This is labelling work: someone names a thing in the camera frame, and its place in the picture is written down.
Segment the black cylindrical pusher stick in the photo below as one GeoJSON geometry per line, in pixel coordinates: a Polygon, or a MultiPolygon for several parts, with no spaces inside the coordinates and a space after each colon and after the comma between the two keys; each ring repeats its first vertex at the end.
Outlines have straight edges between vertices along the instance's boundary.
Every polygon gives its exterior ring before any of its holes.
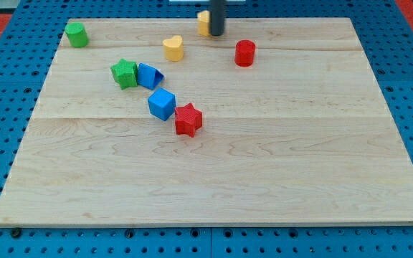
{"type": "Polygon", "coordinates": [[[212,36],[221,36],[224,33],[226,17],[226,0],[210,0],[209,33],[212,36]]]}

